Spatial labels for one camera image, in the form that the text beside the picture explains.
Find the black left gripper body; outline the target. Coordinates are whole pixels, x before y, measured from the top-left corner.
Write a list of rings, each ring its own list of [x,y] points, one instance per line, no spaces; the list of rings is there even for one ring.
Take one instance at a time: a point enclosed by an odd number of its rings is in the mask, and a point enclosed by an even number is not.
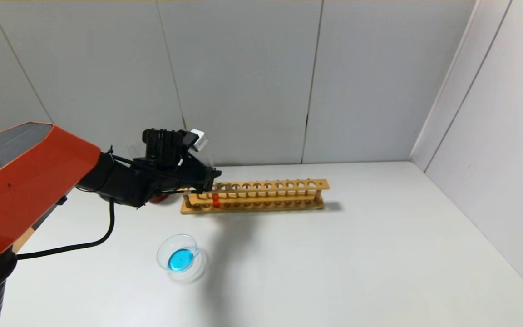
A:
[[[209,166],[187,166],[176,171],[176,177],[187,188],[195,191],[210,191],[215,178],[210,177]]]

